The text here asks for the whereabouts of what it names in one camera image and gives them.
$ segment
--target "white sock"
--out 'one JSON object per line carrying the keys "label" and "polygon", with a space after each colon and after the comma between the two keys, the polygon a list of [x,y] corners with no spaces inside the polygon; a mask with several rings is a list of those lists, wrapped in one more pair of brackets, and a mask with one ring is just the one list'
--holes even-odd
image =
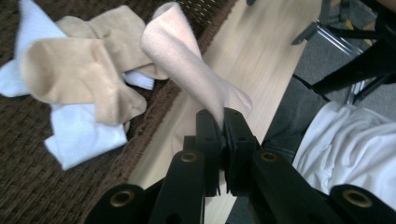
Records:
{"label": "white sock", "polygon": [[45,141],[49,152],[70,169],[127,142],[123,125],[95,122],[94,104],[51,105],[54,135]]}

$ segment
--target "beige sock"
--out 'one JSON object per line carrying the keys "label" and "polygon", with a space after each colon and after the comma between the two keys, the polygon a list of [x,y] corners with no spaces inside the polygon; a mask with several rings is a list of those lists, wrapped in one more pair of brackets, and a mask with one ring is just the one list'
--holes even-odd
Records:
{"label": "beige sock", "polygon": [[91,26],[80,18],[66,16],[56,24],[69,37],[98,39]]}
{"label": "beige sock", "polygon": [[146,100],[125,85],[102,40],[38,40],[25,51],[21,75],[39,101],[95,103],[97,122],[120,124],[146,110]]}
{"label": "beige sock", "polygon": [[67,16],[56,23],[70,37],[104,40],[119,72],[138,70],[148,77],[168,79],[140,48],[146,24],[127,6],[109,10],[90,21]]}
{"label": "beige sock", "polygon": [[195,133],[195,114],[206,108],[222,128],[224,107],[251,110],[250,98],[216,75],[201,58],[191,28],[177,3],[168,3],[154,14],[142,36],[142,49],[171,79],[194,99],[174,139],[175,151],[181,150],[182,137]]}

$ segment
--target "chair leg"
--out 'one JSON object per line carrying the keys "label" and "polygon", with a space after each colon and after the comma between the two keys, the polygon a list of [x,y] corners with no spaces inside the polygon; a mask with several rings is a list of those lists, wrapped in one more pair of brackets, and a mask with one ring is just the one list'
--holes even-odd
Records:
{"label": "chair leg", "polygon": [[359,81],[396,73],[396,49],[383,40],[377,41],[352,62],[315,83],[322,94],[339,91]]}

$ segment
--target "round hole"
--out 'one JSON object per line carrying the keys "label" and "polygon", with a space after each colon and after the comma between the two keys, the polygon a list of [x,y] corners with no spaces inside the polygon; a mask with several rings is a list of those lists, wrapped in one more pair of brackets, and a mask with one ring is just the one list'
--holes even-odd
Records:
{"label": "round hole", "polygon": [[182,223],[181,216],[178,214],[171,214],[166,218],[166,224],[180,224]]}
{"label": "round hole", "polygon": [[271,152],[264,152],[262,153],[262,160],[264,161],[276,161],[277,156]]}
{"label": "round hole", "polygon": [[343,191],[343,196],[348,202],[358,207],[367,208],[373,206],[373,202],[371,201],[371,199],[358,190],[345,189]]}
{"label": "round hole", "polygon": [[181,160],[184,162],[192,162],[192,161],[195,161],[196,159],[197,159],[197,156],[192,152],[185,153],[185,154],[181,155]]}
{"label": "round hole", "polygon": [[115,193],[111,199],[110,204],[114,207],[123,207],[134,200],[134,192],[131,190],[123,190]]}

